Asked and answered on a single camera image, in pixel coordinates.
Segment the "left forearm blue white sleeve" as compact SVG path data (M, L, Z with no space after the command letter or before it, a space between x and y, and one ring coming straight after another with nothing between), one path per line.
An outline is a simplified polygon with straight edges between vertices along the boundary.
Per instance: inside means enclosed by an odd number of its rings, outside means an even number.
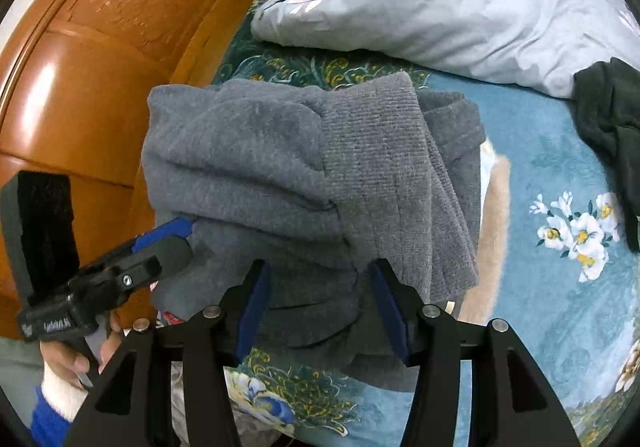
M63 380L46 363L30 433L37 446L61 447L88 391Z

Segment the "person's left hand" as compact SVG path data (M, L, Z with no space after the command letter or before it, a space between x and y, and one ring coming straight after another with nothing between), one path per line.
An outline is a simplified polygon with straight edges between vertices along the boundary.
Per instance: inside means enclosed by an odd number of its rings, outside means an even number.
M111 315L111 332L100 349L101 365L103 370L111 359L116 349L122 342L124 329L130 328L138 318L145 317L154 320L156 309L151 301L151 293L156 282L150 288L142 288L135 292L129 301L117 308ZM90 370L90 360L66 344L58 342L41 342L40 353L44 363L55 375L73 386L82 388L80 376L87 375Z

